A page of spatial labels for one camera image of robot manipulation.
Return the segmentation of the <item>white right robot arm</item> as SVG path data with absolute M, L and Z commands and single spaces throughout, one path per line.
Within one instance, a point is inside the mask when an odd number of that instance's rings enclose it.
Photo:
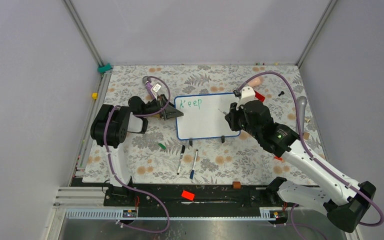
M 266 152 L 300 169 L 320 187 L 316 190 L 276 177 L 267 187 L 271 205 L 287 202 L 310 208 L 347 233 L 361 223 L 377 190 L 371 182 L 358 182 L 320 158 L 292 128 L 274 122 L 269 108 L 259 100 L 231 103 L 225 120 L 231 130 L 247 132 Z

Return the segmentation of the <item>green marker cap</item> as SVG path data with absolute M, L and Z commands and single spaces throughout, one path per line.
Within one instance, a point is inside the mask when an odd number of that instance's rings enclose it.
M 158 143 L 158 145 L 159 145 L 163 150 L 166 150 L 166 149 L 167 149 L 166 146 L 163 145 L 162 143 Z

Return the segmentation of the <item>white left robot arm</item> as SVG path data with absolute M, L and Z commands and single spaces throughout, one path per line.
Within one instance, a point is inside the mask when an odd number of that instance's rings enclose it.
M 184 113 L 176 109 L 164 94 L 149 102 L 133 96 L 127 106 L 103 104 L 90 127 L 91 138 L 105 150 L 110 172 L 109 184 L 119 188 L 115 197 L 124 206 L 135 200 L 135 192 L 129 188 L 132 187 L 132 175 L 127 167 L 124 142 L 128 133 L 145 134 L 149 123 L 147 117 L 155 115 L 170 120 L 182 117 Z

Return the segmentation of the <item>blue framed whiteboard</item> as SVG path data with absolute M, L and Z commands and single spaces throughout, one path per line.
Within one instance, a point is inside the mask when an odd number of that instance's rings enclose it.
M 237 98 L 233 93 L 182 95 L 174 98 L 176 109 L 184 116 L 176 118 L 176 135 L 179 140 L 230 138 L 240 135 L 232 131 L 225 115 L 218 109 L 229 112 L 230 104 Z

